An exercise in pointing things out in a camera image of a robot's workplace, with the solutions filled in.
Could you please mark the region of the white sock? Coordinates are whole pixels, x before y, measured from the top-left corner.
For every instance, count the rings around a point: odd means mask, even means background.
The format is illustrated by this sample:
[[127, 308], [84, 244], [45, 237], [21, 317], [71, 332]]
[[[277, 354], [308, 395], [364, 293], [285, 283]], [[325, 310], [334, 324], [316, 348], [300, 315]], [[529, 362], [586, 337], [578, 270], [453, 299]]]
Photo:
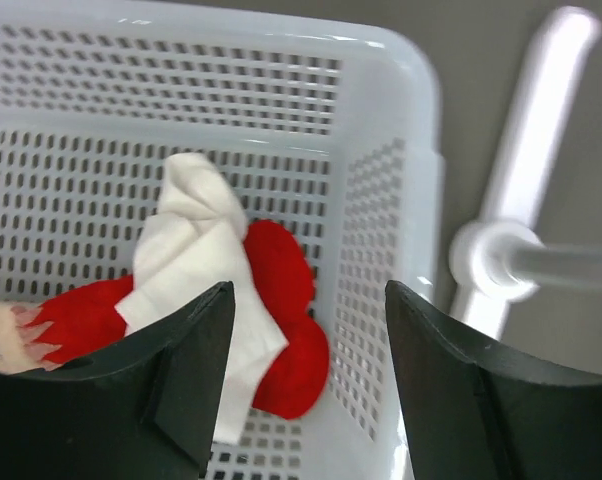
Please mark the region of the white sock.
[[234, 285], [235, 320], [214, 441], [237, 444], [257, 387], [288, 341], [261, 300], [243, 247], [248, 219], [204, 155], [164, 161], [154, 215], [133, 257], [133, 289], [115, 307], [132, 334], [176, 312], [218, 282]]

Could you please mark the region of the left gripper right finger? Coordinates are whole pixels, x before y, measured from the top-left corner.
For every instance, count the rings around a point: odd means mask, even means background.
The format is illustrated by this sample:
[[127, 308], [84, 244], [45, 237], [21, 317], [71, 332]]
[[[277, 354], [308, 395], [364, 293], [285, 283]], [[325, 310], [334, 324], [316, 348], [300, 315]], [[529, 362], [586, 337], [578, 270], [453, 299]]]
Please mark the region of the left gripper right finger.
[[602, 375], [523, 353], [397, 281], [386, 323], [418, 479], [602, 479]]

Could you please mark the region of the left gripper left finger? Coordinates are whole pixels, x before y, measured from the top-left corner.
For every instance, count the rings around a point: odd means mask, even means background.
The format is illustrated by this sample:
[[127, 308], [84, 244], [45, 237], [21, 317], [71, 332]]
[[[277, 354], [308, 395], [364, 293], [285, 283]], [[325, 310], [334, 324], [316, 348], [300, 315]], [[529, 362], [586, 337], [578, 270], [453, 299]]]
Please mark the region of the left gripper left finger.
[[234, 315], [221, 282], [61, 368], [0, 374], [0, 479], [204, 476]]

